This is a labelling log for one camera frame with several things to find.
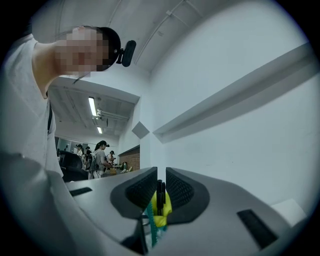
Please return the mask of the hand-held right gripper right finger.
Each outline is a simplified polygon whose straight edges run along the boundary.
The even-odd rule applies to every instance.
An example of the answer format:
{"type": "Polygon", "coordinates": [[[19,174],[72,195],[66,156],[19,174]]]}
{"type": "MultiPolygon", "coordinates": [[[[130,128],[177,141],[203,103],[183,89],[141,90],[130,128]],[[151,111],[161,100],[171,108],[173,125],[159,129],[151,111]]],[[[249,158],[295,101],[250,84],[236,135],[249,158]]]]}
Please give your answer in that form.
{"type": "Polygon", "coordinates": [[[169,167],[166,186],[165,256],[281,256],[306,225],[228,181],[169,167]]]}

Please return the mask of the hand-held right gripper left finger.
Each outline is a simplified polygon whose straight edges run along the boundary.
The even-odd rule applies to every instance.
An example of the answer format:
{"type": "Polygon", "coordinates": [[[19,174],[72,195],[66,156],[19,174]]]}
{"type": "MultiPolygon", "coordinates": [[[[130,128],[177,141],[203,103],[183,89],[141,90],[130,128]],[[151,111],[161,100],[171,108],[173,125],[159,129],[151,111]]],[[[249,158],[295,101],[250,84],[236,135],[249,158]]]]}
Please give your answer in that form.
{"type": "Polygon", "coordinates": [[[158,169],[144,168],[99,179],[65,183],[50,171],[55,205],[75,256],[145,256],[143,212],[156,191],[158,169]]]}

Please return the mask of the teal yellow pencil pouch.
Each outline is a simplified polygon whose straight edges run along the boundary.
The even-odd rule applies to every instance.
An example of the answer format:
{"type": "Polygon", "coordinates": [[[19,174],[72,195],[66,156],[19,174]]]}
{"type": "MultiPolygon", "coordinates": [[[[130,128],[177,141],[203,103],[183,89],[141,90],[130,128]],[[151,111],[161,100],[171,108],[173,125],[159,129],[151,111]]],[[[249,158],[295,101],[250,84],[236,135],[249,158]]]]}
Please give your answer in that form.
{"type": "Polygon", "coordinates": [[[165,192],[163,215],[158,215],[156,193],[142,214],[142,227],[147,251],[151,251],[167,232],[167,217],[172,213],[172,204],[168,192],[165,192]]]}

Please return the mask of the black office chair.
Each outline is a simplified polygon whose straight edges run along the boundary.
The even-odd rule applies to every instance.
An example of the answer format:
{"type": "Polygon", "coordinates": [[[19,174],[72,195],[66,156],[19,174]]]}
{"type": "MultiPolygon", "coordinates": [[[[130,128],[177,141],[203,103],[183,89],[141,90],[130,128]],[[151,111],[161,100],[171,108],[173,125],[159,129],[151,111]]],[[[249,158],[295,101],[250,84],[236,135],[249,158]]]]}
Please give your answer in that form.
{"type": "Polygon", "coordinates": [[[65,183],[88,179],[88,173],[82,169],[83,163],[78,155],[68,151],[60,151],[59,156],[59,166],[65,183]]]}

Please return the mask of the person's grey shirt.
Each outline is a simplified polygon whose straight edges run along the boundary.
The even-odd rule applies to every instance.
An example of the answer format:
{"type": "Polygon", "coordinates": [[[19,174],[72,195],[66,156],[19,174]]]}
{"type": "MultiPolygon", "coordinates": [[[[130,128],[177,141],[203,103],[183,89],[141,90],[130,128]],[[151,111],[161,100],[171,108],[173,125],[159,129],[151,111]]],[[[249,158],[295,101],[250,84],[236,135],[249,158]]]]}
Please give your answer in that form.
{"type": "Polygon", "coordinates": [[[56,209],[50,175],[63,176],[50,107],[51,45],[18,39],[0,72],[0,195],[27,237],[49,256],[64,256],[68,235],[56,209]]]}

